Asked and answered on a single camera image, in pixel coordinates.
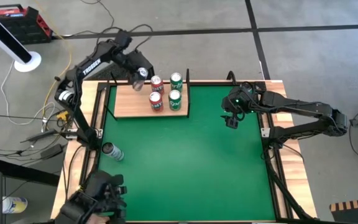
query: green mat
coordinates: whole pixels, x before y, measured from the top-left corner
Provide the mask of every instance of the green mat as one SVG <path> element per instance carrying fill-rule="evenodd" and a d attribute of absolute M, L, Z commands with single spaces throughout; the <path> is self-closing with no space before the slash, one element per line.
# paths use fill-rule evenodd
<path fill-rule="evenodd" d="M 190 118 L 115 121 L 107 114 L 103 142 L 125 158 L 102 154 L 99 169 L 124 175 L 128 221 L 275 219 L 257 115 L 247 115 L 238 129 L 220 118 L 230 89 L 192 86 Z M 115 96 L 112 87 L 111 111 Z"/>

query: concrete floor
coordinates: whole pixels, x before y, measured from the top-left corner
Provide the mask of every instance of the concrete floor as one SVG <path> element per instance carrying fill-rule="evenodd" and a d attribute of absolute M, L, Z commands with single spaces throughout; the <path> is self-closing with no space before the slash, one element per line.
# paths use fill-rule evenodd
<path fill-rule="evenodd" d="M 79 0 L 39 2 L 48 14 L 42 14 L 44 18 L 52 18 L 57 31 L 62 34 L 86 29 L 101 31 L 111 23 L 99 4 L 87 5 Z M 123 29 L 142 23 L 150 24 L 154 30 L 250 27 L 242 0 L 102 2 L 114 16 L 115 26 Z M 0 0 L 0 4 L 9 3 L 38 8 L 33 0 Z M 259 27 L 358 24 L 358 1 L 253 0 L 252 6 Z M 288 97 L 327 102 L 349 118 L 358 112 L 358 30 L 261 33 L 260 38 L 270 76 L 284 81 Z M 143 39 L 136 37 L 132 46 Z M 95 41 L 67 41 L 73 49 L 73 64 L 93 51 Z M 44 102 L 53 77 L 68 63 L 64 41 L 26 47 L 40 53 L 43 62 L 30 73 L 12 71 L 5 90 L 11 104 L 11 115 L 16 116 L 35 114 Z M 172 72 L 184 72 L 186 68 L 190 68 L 194 79 L 224 78 L 229 70 L 234 71 L 239 79 L 262 78 L 251 33 L 153 37 L 140 50 L 163 78 Z M 0 49 L 0 86 L 10 64 L 11 59 Z M 0 114 L 6 114 L 5 107 L 0 91 Z M 299 116 L 294 116 L 294 120 L 295 124 L 309 121 Z M 28 126 L 14 126 L 7 119 L 0 118 L 0 149 L 14 151 L 26 148 L 27 145 L 19 144 L 19 141 L 39 131 L 40 121 Z M 358 150 L 358 129 L 352 131 L 352 137 Z M 46 139 L 36 148 L 49 141 Z M 318 216 L 322 220 L 333 220 L 328 209 L 330 203 L 358 199 L 358 157 L 351 151 L 348 136 L 316 136 L 303 140 L 300 145 Z M 55 172 L 54 167 L 61 165 L 62 157 L 58 157 L 33 167 Z M 34 188 L 45 193 L 33 194 L 31 190 Z M 32 207 L 23 214 L 8 216 L 9 222 L 25 217 L 27 222 L 48 219 L 55 188 L 29 183 L 16 194 L 27 197 Z"/>

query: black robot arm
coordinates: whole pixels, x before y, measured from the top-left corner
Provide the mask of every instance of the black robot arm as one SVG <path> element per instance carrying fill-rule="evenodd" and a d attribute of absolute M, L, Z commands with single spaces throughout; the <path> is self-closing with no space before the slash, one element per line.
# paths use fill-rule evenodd
<path fill-rule="evenodd" d="M 153 65 L 138 50 L 124 54 L 132 38 L 129 33 L 120 30 L 114 40 L 99 42 L 94 52 L 82 62 L 66 72 L 64 79 L 59 79 L 59 85 L 55 94 L 55 100 L 61 104 L 74 118 L 78 126 L 77 141 L 88 146 L 91 150 L 99 147 L 96 131 L 86 122 L 84 114 L 80 110 L 83 80 L 103 62 L 114 62 L 125 68 L 128 73 L 128 81 L 135 90 L 140 90 L 144 80 L 154 75 Z"/>
<path fill-rule="evenodd" d="M 125 224 L 127 193 L 122 175 L 111 176 L 104 171 L 91 174 L 84 186 L 64 203 L 55 219 L 33 224 L 85 224 L 93 213 L 113 212 L 110 224 Z"/>
<path fill-rule="evenodd" d="M 332 109 L 326 103 L 305 102 L 285 98 L 272 91 L 256 90 L 253 84 L 245 82 L 234 87 L 223 98 L 222 108 L 231 116 L 223 116 L 226 125 L 237 128 L 238 122 L 247 113 L 295 113 L 302 116 L 317 118 L 317 121 L 290 128 L 270 127 L 261 130 L 262 137 L 268 140 L 272 147 L 281 148 L 288 139 L 325 134 L 327 136 L 342 136 L 347 131 L 347 118 L 338 110 Z"/>

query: cable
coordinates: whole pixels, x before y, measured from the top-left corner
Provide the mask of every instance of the cable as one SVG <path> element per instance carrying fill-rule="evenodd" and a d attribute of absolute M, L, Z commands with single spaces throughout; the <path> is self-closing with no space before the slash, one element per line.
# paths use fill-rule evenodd
<path fill-rule="evenodd" d="M 65 200 L 67 202 L 68 188 L 67 188 L 67 183 L 66 183 L 65 161 L 63 161 L 63 178 L 64 178 L 64 183 L 65 183 Z"/>
<path fill-rule="evenodd" d="M 31 118 L 31 117 L 25 117 L 25 116 L 6 116 L 6 115 L 1 115 L 1 114 L 0 114 L 0 117 L 4 117 L 4 118 L 20 118 L 20 119 L 39 119 L 39 120 L 45 120 L 45 119 L 43 119 L 43 118 Z"/>
<path fill-rule="evenodd" d="M 68 173 L 67 173 L 67 174 L 68 174 L 68 177 L 67 177 L 67 194 L 68 194 L 68 189 L 70 188 L 71 166 L 72 166 L 72 164 L 73 164 L 75 155 L 77 154 L 77 152 L 78 152 L 82 147 L 83 147 L 83 146 L 80 145 L 80 146 L 75 150 L 75 152 L 74 152 L 74 154 L 73 154 L 73 157 L 72 157 L 71 160 L 70 160 L 70 165 L 68 166 Z"/>
<path fill-rule="evenodd" d="M 293 152 L 295 152 L 296 154 L 298 154 L 301 158 L 303 163 L 305 163 L 305 159 L 303 158 L 302 154 L 300 152 L 298 152 L 297 150 L 295 150 L 294 148 L 287 146 L 286 144 L 283 144 L 283 146 L 287 147 L 288 149 L 292 150 Z"/>
<path fill-rule="evenodd" d="M 44 10 L 44 8 L 41 6 L 41 4 L 38 2 L 38 0 L 34 0 L 34 1 L 35 1 L 35 3 L 37 4 L 37 6 L 38 6 L 38 8 L 40 9 L 40 11 L 42 12 L 44 19 L 46 18 L 46 19 L 48 20 L 48 23 L 52 25 L 52 26 L 49 26 L 49 27 L 52 28 L 53 32 L 54 32 L 60 39 L 62 39 L 63 43 L 65 43 L 66 48 L 67 48 L 67 50 L 68 50 L 68 53 L 69 53 L 70 58 L 69 58 L 69 61 L 68 61 L 67 66 L 65 67 L 65 69 L 63 69 L 63 71 L 62 71 L 62 72 L 59 74 L 59 76 L 58 76 L 59 78 L 61 78 L 64 74 L 66 74 L 66 71 L 68 70 L 68 68 L 70 68 L 70 65 L 71 65 L 71 60 L 72 60 L 72 55 L 73 55 L 73 54 L 72 54 L 71 46 L 70 46 L 70 44 L 67 42 L 67 40 L 65 40 L 65 39 L 57 32 L 55 24 L 53 23 L 52 20 L 50 20 L 50 18 L 49 18 L 49 16 L 48 16 L 47 12 L 46 12 L 46 11 Z M 49 97 L 50 97 L 50 93 L 52 92 L 52 90 L 53 90 L 54 86 L 56 85 L 56 83 L 57 83 L 57 81 L 54 80 L 53 83 L 52 83 L 52 85 L 50 86 L 49 91 L 48 91 L 48 93 L 47 93 L 47 96 L 45 97 L 44 106 L 47 104 L 47 101 L 48 101 L 48 99 L 49 99 Z M 42 117 L 44 117 L 44 116 L 45 116 L 45 110 L 42 111 Z"/>
<path fill-rule="evenodd" d="M 303 140 L 303 139 L 308 139 L 308 138 L 311 138 L 311 137 L 316 136 L 316 135 L 318 135 L 318 134 L 311 134 L 311 135 L 306 136 L 306 137 L 298 138 L 298 141 Z"/>
<path fill-rule="evenodd" d="M 121 28 L 119 27 L 108 27 L 108 28 L 105 28 L 102 32 L 99 33 L 99 36 L 98 38 L 96 39 L 96 45 L 99 43 L 99 39 L 100 39 L 100 35 L 101 34 L 104 34 L 105 32 L 109 31 L 109 30 L 112 30 L 112 29 L 117 29 L 117 30 L 122 30 Z"/>
<path fill-rule="evenodd" d="M 100 3 L 101 0 L 96 0 L 96 2 L 86 2 L 84 0 L 80 0 L 80 1 L 85 3 L 85 4 L 97 4 L 97 3 Z"/>
<path fill-rule="evenodd" d="M 99 3 L 102 7 L 104 7 L 104 9 L 107 11 L 107 13 L 109 14 L 110 18 L 111 18 L 111 25 L 110 27 L 112 27 L 114 25 L 114 17 L 112 16 L 111 12 L 109 9 L 107 9 L 107 7 L 101 2 L 101 0 L 97 0 L 96 2 L 86 2 L 86 1 L 83 1 L 83 0 L 80 0 L 81 2 L 85 3 L 85 4 L 89 4 L 89 5 L 93 5 L 93 4 L 97 4 Z M 84 30 L 84 31 L 81 31 L 81 32 L 78 32 L 78 33 L 75 33 L 75 34 L 72 34 L 72 35 L 64 35 L 64 37 L 73 37 L 75 35 L 78 35 L 78 34 L 83 34 L 85 32 L 89 32 L 89 33 L 92 33 L 92 34 L 102 34 L 101 32 L 95 32 L 95 31 L 90 31 L 90 30 Z"/>
<path fill-rule="evenodd" d="M 353 117 L 353 120 L 355 120 L 358 117 L 358 113 Z M 358 155 L 358 152 L 354 149 L 353 146 L 353 142 L 352 142 L 352 136 L 351 136 L 351 130 L 352 130 L 352 125 L 349 126 L 349 142 L 351 144 L 351 148 L 353 150 L 353 152 Z"/>
<path fill-rule="evenodd" d="M 141 25 L 135 26 L 133 29 L 131 29 L 131 30 L 129 31 L 129 33 L 131 33 L 132 31 L 134 31 L 134 30 L 136 30 L 136 29 L 138 29 L 138 28 L 140 28 L 140 27 L 143 27 L 143 26 L 148 27 L 151 32 L 154 32 L 154 31 L 153 31 L 153 28 L 152 28 L 151 26 L 149 26 L 149 25 L 147 25 L 147 24 L 141 24 Z M 145 40 L 143 40 L 140 44 L 136 45 L 135 50 L 137 50 L 138 47 L 140 47 L 142 44 L 144 44 L 145 42 L 147 42 L 147 41 L 150 40 L 151 38 L 152 38 L 152 36 L 148 36 L 148 37 L 147 37 Z"/>
<path fill-rule="evenodd" d="M 9 121 L 10 121 L 12 124 L 16 124 L 16 125 L 28 125 L 28 124 L 32 123 L 32 122 L 35 120 L 35 118 L 38 116 L 38 114 L 39 114 L 42 110 L 45 111 L 45 108 L 46 108 L 48 105 L 53 105 L 53 110 L 52 110 L 51 114 L 49 115 L 49 116 L 51 117 L 52 113 L 55 111 L 55 103 L 54 103 L 54 102 L 50 102 L 50 103 L 44 105 L 41 109 L 38 110 L 38 112 L 34 115 L 34 117 L 33 117 L 29 122 L 26 122 L 26 123 L 16 123 L 16 122 L 14 122 L 14 121 L 10 118 L 10 116 L 9 116 L 9 102 L 8 102 L 8 100 L 7 100 L 7 97 L 6 97 L 6 94 L 5 94 L 5 91 L 4 91 L 4 85 L 5 85 L 5 83 L 6 83 L 6 80 L 7 80 L 8 77 L 9 77 L 9 75 L 10 75 L 11 72 L 12 72 L 13 64 L 14 64 L 14 60 L 12 61 L 11 67 L 9 68 L 9 71 L 8 71 L 8 73 L 6 74 L 5 79 L 4 79 L 4 81 L 2 82 L 2 85 L 1 85 L 1 92 L 2 92 L 2 94 L 4 95 L 4 98 L 5 98 L 6 114 L 7 114 L 7 117 L 8 117 L 8 119 L 9 119 Z"/>
<path fill-rule="evenodd" d="M 24 156 L 32 156 L 34 154 L 38 154 L 40 151 L 43 151 L 47 148 L 49 148 L 52 144 L 55 144 L 58 139 L 60 138 L 60 135 L 58 134 L 57 137 L 51 142 L 49 143 L 47 146 L 41 148 L 41 149 L 34 149 L 32 151 L 34 151 L 33 153 L 30 153 L 28 155 L 21 155 L 23 152 L 25 152 L 27 149 L 24 149 L 23 151 L 16 151 L 15 153 L 11 153 L 11 154 L 0 154 L 0 157 L 6 157 L 6 158 L 10 158 L 10 159 L 15 159 L 17 161 L 33 161 L 33 160 L 37 160 L 37 159 L 34 159 L 34 158 L 31 158 L 31 159 L 16 159 L 15 157 L 21 157 L 23 158 Z"/>
<path fill-rule="evenodd" d="M 267 154 L 269 155 L 269 158 L 265 158 L 265 152 L 267 152 Z M 275 151 L 273 150 L 273 155 L 270 157 L 270 154 L 269 154 L 269 148 L 267 150 L 263 150 L 263 152 L 260 154 L 260 158 L 264 161 L 271 161 L 274 157 L 276 156 L 276 153 Z"/>

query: green soda can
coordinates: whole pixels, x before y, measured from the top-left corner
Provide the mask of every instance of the green soda can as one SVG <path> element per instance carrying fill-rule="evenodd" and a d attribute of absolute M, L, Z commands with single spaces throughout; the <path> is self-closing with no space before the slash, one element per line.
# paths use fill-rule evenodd
<path fill-rule="evenodd" d="M 181 108 L 181 94 L 178 90 L 172 90 L 169 93 L 169 108 L 173 111 L 180 110 Z"/>
<path fill-rule="evenodd" d="M 181 75 L 177 72 L 171 75 L 171 90 L 178 90 L 181 92 L 183 88 L 183 79 Z"/>

